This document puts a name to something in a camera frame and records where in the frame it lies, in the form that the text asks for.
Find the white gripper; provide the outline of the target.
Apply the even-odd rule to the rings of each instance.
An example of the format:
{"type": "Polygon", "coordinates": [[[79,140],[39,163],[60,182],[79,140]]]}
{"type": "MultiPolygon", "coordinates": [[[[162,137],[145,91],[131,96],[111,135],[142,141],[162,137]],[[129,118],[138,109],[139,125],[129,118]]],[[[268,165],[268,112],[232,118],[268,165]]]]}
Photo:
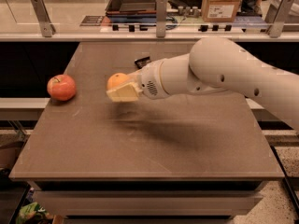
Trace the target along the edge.
{"type": "Polygon", "coordinates": [[[160,76],[160,68],[163,62],[164,59],[148,63],[138,71],[137,80],[142,90],[136,82],[130,81],[108,89],[108,98],[112,102],[134,102],[138,100],[142,91],[148,98],[153,100],[169,97],[160,76]]]}

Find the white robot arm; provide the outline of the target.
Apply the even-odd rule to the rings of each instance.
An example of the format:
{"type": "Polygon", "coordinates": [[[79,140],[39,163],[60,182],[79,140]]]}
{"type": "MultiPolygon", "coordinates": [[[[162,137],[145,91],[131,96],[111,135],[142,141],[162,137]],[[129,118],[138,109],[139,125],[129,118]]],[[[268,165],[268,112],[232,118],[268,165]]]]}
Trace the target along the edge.
{"type": "Polygon", "coordinates": [[[299,76],[262,62],[227,38],[202,38],[187,54],[148,63],[128,75],[115,74],[107,82],[113,102],[225,91],[249,97],[299,130],[299,76]]]}

